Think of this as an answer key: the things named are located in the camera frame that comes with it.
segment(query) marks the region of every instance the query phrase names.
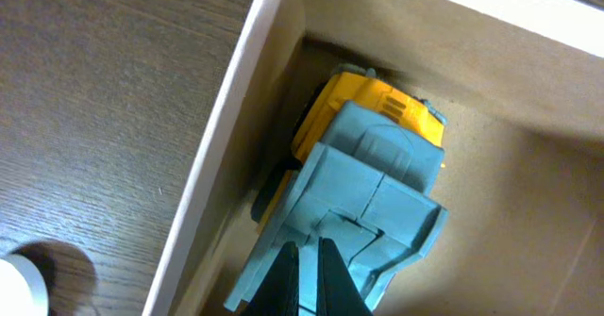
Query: white object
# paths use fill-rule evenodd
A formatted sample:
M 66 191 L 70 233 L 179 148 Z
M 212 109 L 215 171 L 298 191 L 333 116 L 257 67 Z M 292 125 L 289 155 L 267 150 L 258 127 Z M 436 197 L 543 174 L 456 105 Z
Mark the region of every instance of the white object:
M 0 259 L 0 315 L 48 315 L 48 291 L 36 266 L 21 255 Z

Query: light blue plastic part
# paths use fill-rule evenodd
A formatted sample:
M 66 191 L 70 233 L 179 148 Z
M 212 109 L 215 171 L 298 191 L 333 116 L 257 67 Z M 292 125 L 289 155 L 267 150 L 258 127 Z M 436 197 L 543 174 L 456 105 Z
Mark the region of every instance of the light blue plastic part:
M 346 103 L 294 174 L 225 306 L 250 301 L 281 246 L 299 248 L 299 304 L 315 311 L 318 240 L 331 238 L 365 304 L 374 309 L 394 275 L 425 257 L 446 209 L 429 192 L 443 150 L 390 120 Z

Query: box floor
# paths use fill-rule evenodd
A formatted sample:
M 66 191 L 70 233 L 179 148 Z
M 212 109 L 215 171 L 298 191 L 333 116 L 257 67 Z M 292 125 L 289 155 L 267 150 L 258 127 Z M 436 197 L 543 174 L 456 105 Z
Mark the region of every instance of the box floor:
M 372 65 L 321 43 L 302 45 L 287 85 L 286 117 L 276 130 L 295 120 L 296 110 L 289 108 L 300 107 L 300 100 L 344 59 Z M 400 77 L 389 80 L 405 83 Z M 590 314 L 569 309 L 570 302 L 566 310 L 556 304 L 572 300 L 564 287 L 576 284 L 572 273 L 585 261 L 576 271 L 581 277 L 593 273 L 592 286 L 601 286 L 599 260 L 579 257 L 599 253 L 602 159 L 429 91 L 399 88 L 429 99 L 448 118 L 446 167 L 431 198 L 448 208 L 450 216 L 429 256 L 395 277 L 375 314 Z M 236 223 L 202 314 L 229 314 L 222 304 L 258 237 L 247 211 Z

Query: black plastic part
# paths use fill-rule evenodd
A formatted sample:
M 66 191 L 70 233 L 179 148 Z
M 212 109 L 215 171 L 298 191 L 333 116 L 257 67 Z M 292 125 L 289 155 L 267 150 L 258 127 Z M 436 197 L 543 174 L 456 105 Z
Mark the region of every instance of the black plastic part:
M 298 248 L 293 241 L 281 247 L 243 316 L 298 314 Z
M 318 269 L 318 316 L 373 315 L 357 291 L 333 240 L 319 240 Z
M 319 86 L 314 88 L 314 91 L 312 92 L 312 96 L 310 97 L 309 102 L 306 103 L 306 106 L 304 106 L 304 110 L 302 110 L 302 114 L 300 115 L 298 120 L 295 122 L 294 133 L 292 135 L 292 138 L 295 136 L 296 133 L 298 133 L 298 130 L 300 129 L 300 126 L 302 125 L 302 123 L 304 123 L 306 116 L 309 115 L 312 105 L 314 105 L 314 102 L 317 101 L 317 98 L 319 97 L 319 95 L 321 95 L 321 92 L 323 91 L 323 89 L 325 88 L 326 85 L 327 85 L 327 82 L 322 82 L 321 84 L 319 84 Z
M 301 168 L 302 162 L 292 155 L 289 155 L 275 165 L 252 205 L 250 214 L 252 215 L 252 220 L 254 222 L 259 223 L 260 219 L 262 219 L 262 215 L 277 192 L 277 188 L 279 187 L 279 183 L 281 182 L 281 178 L 285 175 L 285 172 L 288 170 L 300 170 Z

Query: white box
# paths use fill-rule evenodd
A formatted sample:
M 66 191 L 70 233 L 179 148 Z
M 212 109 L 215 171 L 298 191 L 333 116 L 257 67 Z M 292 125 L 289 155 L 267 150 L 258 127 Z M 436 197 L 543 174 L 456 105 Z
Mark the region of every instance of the white box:
M 449 223 L 378 313 L 603 309 L 604 165 L 570 146 L 603 154 L 604 12 L 573 0 L 254 0 L 144 314 L 202 308 L 233 247 L 230 226 L 270 168 L 271 147 L 288 142 L 278 138 L 294 118 L 284 108 L 303 100 L 293 79 L 329 71 L 311 66 L 322 55 L 300 71 L 298 59 L 312 58 L 305 37 L 353 51 L 449 118 L 432 195 Z

